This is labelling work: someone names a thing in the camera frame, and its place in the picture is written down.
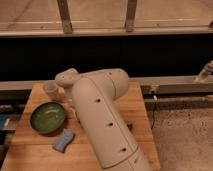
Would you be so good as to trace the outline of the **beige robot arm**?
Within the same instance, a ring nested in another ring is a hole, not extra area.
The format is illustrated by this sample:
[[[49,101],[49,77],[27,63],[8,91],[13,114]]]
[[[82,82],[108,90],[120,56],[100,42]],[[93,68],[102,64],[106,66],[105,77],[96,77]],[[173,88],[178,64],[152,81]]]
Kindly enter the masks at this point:
[[[57,74],[55,81],[73,103],[103,171],[152,171],[113,104],[128,90],[129,76],[124,70],[78,73],[71,68]]]

